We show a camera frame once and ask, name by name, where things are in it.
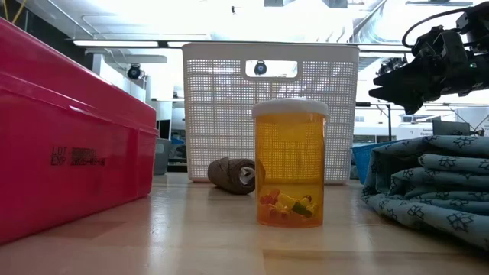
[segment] folded blanket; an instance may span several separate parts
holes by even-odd
[[[489,137],[421,137],[374,148],[362,192],[381,215],[489,250]]]

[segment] brown tape roll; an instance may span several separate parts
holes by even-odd
[[[254,161],[224,157],[214,160],[207,169],[207,177],[218,187],[235,195],[254,191]]]

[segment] ceiling light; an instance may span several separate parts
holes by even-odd
[[[168,47],[182,47],[190,42],[168,42]]]
[[[386,58],[391,58],[391,57],[404,57],[404,54],[406,53],[381,53],[381,52],[360,52],[360,57],[386,57]]]
[[[182,98],[173,98],[173,99],[151,99],[151,101],[158,101],[158,102],[184,102],[185,99]]]
[[[371,53],[410,53],[411,50],[403,45],[359,44],[361,52]]]
[[[158,47],[157,41],[130,40],[75,40],[80,47]]]

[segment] monitor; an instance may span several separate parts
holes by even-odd
[[[468,136],[471,133],[471,126],[465,122],[433,120],[434,135],[461,135]]]

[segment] security camera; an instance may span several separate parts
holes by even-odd
[[[265,61],[257,61],[257,64],[254,66],[254,74],[260,76],[265,73],[267,73],[267,65],[265,65]]]
[[[144,77],[145,73],[141,70],[140,64],[131,64],[131,68],[128,71],[128,78],[139,80]]]

